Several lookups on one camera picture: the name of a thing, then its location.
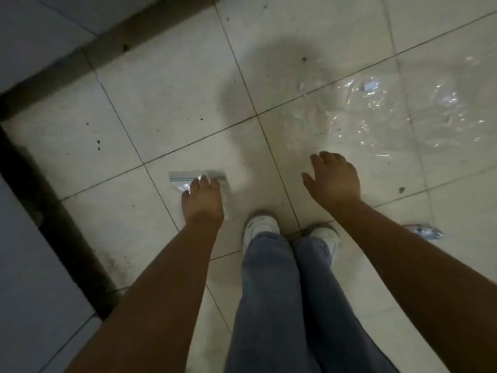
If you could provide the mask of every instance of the white tile floor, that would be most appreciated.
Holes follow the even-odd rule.
[[[273,211],[285,234],[332,221],[301,184],[316,150],[344,154],[368,203],[438,226],[442,249],[497,281],[496,10],[497,0],[164,0],[7,94],[19,111],[2,127],[118,288],[183,225],[168,172],[225,171],[231,219],[187,369],[218,372],[248,214]],[[371,79],[380,88],[367,94]],[[446,371],[334,225],[333,270],[366,330],[402,372]]]

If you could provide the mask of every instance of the forearm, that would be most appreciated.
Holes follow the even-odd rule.
[[[69,372],[183,372],[218,226],[186,225],[124,295]]]
[[[450,370],[485,371],[494,363],[492,282],[361,201],[330,211]]]

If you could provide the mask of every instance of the small plastic bag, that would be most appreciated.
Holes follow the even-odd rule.
[[[195,178],[198,178],[200,180],[202,175],[207,175],[209,181],[214,178],[219,181],[219,185],[221,188],[221,200],[223,202],[224,219],[228,220],[230,218],[228,208],[230,206],[231,188],[226,175],[222,171],[171,171],[169,173],[169,180],[171,184],[178,190],[178,192],[183,193],[185,191],[190,191],[191,182]]]

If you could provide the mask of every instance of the sneaker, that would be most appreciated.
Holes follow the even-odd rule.
[[[255,236],[262,232],[279,234],[279,226],[276,219],[270,213],[258,212],[250,217],[245,223],[242,245],[244,254]]]
[[[316,225],[310,227],[309,230],[309,237],[319,238],[326,244],[332,263],[337,260],[340,247],[340,237],[337,231],[328,224]]]

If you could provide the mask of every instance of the blue jeans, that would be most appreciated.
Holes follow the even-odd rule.
[[[317,238],[293,250],[274,233],[252,240],[225,373],[398,373],[352,312],[329,255]]]

